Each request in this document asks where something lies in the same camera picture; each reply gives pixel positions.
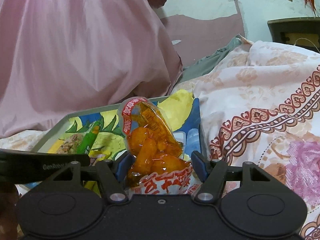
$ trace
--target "pink cloth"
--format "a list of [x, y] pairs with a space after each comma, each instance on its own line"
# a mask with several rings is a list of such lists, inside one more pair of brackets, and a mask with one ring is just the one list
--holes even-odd
[[0, 0], [0, 26], [0, 138], [166, 95], [182, 71], [147, 0]]

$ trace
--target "plastic food package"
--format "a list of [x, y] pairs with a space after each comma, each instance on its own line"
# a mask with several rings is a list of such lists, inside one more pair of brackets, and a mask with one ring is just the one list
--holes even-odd
[[159, 108], [146, 98], [134, 97], [120, 105], [118, 116], [119, 125], [126, 135], [126, 148], [136, 157], [127, 175], [128, 185], [131, 188], [143, 187], [144, 181], [169, 175], [182, 188], [192, 172], [192, 166], [190, 162], [179, 158], [182, 147]]
[[93, 122], [87, 132], [76, 133], [66, 139], [57, 150], [57, 153], [89, 154], [101, 127], [101, 120]]

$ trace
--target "white cable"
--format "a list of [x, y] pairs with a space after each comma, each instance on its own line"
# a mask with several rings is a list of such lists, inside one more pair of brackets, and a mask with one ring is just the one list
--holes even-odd
[[313, 46], [315, 46], [315, 48], [317, 49], [317, 51], [319, 52], [319, 54], [320, 54], [320, 51], [319, 51], [319, 49], [318, 49], [318, 47], [311, 41], [311, 40], [308, 40], [308, 39], [306, 39], [306, 38], [299, 38], [299, 39], [297, 39], [296, 40], [296, 42], [294, 43], [294, 46], [296, 46], [296, 43], [297, 43], [297, 41], [298, 40], [301, 40], [301, 39], [304, 39], [304, 40], [307, 40], [307, 41], [310, 41], [312, 44], [313, 44]]

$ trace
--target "white wall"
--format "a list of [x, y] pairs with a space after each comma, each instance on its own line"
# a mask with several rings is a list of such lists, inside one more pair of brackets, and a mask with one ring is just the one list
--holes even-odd
[[[320, 0], [315, 0], [320, 15]], [[268, 20], [291, 17], [314, 17], [304, 0], [239, 0], [246, 37], [251, 41], [272, 41]], [[157, 14], [163, 18], [183, 14], [196, 19], [215, 19], [236, 13], [234, 0], [168, 0]]]

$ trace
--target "screw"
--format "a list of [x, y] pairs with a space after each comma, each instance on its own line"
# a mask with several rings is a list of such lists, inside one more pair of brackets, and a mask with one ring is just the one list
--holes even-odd
[[113, 200], [113, 201], [116, 201], [116, 202], [120, 202], [120, 201], [125, 200], [125, 195], [122, 194], [122, 193], [113, 193], [110, 196], [110, 199]]
[[209, 201], [209, 200], [212, 200], [213, 199], [213, 196], [212, 194], [210, 193], [200, 193], [198, 196], [198, 199], [200, 199], [201, 201]]

